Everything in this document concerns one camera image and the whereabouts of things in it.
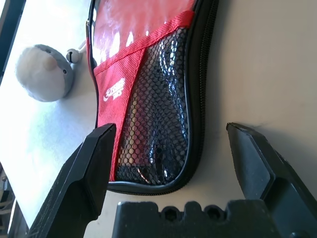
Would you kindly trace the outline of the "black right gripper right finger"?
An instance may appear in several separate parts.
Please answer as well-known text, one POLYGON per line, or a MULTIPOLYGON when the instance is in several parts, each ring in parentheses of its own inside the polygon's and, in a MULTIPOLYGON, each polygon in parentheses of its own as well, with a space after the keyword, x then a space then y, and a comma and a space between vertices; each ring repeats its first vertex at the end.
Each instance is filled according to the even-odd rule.
POLYGON ((317 201, 291 165, 254 129, 226 126, 235 173, 246 199, 262 200, 284 238, 317 236, 317 201))

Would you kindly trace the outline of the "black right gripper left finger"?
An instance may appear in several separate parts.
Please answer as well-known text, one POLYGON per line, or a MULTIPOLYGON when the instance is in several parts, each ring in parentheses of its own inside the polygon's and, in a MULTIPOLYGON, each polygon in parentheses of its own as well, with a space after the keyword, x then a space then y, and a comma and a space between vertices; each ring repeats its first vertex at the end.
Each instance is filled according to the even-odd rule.
POLYGON ((110 176, 116 126, 95 128, 62 166, 28 238, 82 238, 101 214, 110 176))

